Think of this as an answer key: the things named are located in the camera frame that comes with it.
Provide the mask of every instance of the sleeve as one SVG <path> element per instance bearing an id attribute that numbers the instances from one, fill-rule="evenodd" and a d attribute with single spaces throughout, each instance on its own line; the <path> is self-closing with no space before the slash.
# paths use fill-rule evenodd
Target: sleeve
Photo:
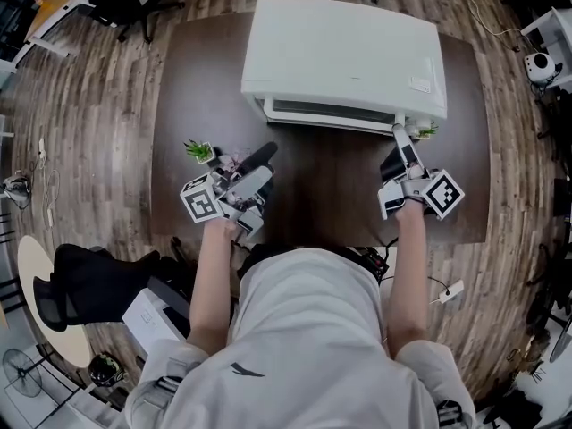
<path id="1" fill-rule="evenodd" d="M 127 398 L 124 411 L 128 425 L 137 429 L 157 429 L 179 384 L 207 359 L 205 351 L 185 341 L 156 341 L 139 384 Z"/>
<path id="2" fill-rule="evenodd" d="M 456 402 L 461 407 L 465 426 L 475 426 L 475 404 L 449 348 L 432 341 L 412 341 L 401 348 L 395 360 L 416 373 L 437 408 L 447 401 Z"/>

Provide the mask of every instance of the dark wooden desk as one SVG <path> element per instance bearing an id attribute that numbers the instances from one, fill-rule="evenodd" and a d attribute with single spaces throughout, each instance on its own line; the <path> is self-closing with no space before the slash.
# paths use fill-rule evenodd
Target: dark wooden desk
<path id="1" fill-rule="evenodd" d="M 258 241 L 296 245 L 379 246 L 397 235 L 377 201 L 379 164 L 393 139 L 371 133 L 260 122 L 240 93 L 252 13 L 182 23 L 172 34 L 156 114 L 151 183 L 154 233 L 196 238 L 182 186 L 202 174 L 183 141 L 222 151 L 256 150 L 273 140 L 275 188 Z M 445 168 L 465 191 L 442 223 L 428 218 L 433 242 L 484 241 L 489 211 L 489 137 L 473 48 L 441 35 L 448 116 L 436 136 L 417 144 L 429 168 Z"/>

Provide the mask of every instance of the potted plant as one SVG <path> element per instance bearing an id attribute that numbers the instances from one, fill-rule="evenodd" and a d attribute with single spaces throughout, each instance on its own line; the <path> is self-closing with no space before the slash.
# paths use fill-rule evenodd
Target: potted plant
<path id="1" fill-rule="evenodd" d="M 189 143 L 183 143 L 187 149 L 187 154 L 193 156 L 197 159 L 199 164 L 206 164 L 216 158 L 215 150 L 211 144 L 207 141 L 206 143 L 197 143 L 195 140 L 189 140 Z"/>
<path id="2" fill-rule="evenodd" d="M 420 139 L 429 139 L 429 138 L 431 138 L 432 135 L 437 133 L 438 129 L 439 129 L 439 126 L 435 125 L 433 122 L 431 122 L 431 127 L 429 129 L 420 130 L 417 133 L 417 137 Z"/>

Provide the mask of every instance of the person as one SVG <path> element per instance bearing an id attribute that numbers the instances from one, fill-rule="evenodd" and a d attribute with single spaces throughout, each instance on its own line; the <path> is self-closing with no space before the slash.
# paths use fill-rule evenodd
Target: person
<path id="1" fill-rule="evenodd" d="M 397 212 L 399 246 L 383 347 L 379 286 L 323 249 L 251 266 L 229 334 L 235 224 L 206 224 L 186 342 L 157 341 L 131 393 L 137 429 L 473 427 L 450 350 L 426 339 L 423 206 Z"/>

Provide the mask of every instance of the hand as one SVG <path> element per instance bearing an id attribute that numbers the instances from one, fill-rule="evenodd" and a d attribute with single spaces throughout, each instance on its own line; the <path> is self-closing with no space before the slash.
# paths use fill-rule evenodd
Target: hand
<path id="1" fill-rule="evenodd" d="M 402 206 L 395 217 L 397 218 L 399 223 L 404 223 L 409 220 L 423 220 L 423 212 L 425 210 L 425 205 L 421 202 L 417 202 L 416 200 L 411 200 L 407 198 L 405 200 L 405 205 Z"/>
<path id="2" fill-rule="evenodd" d="M 214 234 L 225 237 L 228 240 L 236 239 L 239 232 L 239 226 L 226 218 L 211 219 L 205 224 L 204 234 Z"/>

